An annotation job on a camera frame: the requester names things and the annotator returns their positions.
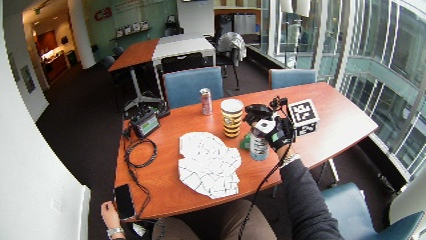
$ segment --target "table leg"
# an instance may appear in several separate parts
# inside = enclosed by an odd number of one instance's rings
[[[124,108],[126,111],[128,111],[132,107],[138,106],[139,103],[143,103],[143,102],[160,102],[160,100],[156,99],[156,98],[151,98],[151,97],[143,96],[142,90],[139,88],[135,68],[131,67],[130,70],[131,70],[131,75],[132,75],[132,80],[134,80],[135,91],[136,91],[136,99],[126,106],[126,108]]]

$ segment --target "person's hand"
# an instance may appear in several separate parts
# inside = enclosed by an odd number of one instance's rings
[[[108,229],[122,227],[119,213],[112,201],[103,203],[102,215]]]

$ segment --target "stacked cups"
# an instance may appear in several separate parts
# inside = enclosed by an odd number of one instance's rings
[[[229,138],[236,138],[240,134],[243,108],[244,104],[237,99],[227,99],[221,102],[224,133]]]

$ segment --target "wall picture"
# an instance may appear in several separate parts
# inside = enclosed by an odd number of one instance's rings
[[[32,76],[31,76],[31,72],[30,72],[30,69],[28,69],[28,65],[26,65],[22,68],[22,75],[23,75],[23,79],[24,79],[24,82],[26,82],[28,93],[32,93],[32,91],[36,89],[36,85],[35,85],[35,81],[32,80]]]

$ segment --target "shelf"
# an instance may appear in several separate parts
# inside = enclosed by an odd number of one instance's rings
[[[116,38],[111,39],[110,41],[116,41],[116,40],[119,40],[119,39],[122,39],[122,38],[124,38],[124,37],[132,36],[132,35],[139,34],[139,33],[148,32],[150,30],[151,30],[151,28],[148,28],[148,29],[146,29],[146,30],[142,30],[142,31],[139,31],[139,32],[132,32],[132,33],[130,33],[130,34],[127,34],[127,35],[123,35],[122,37],[116,37]]]

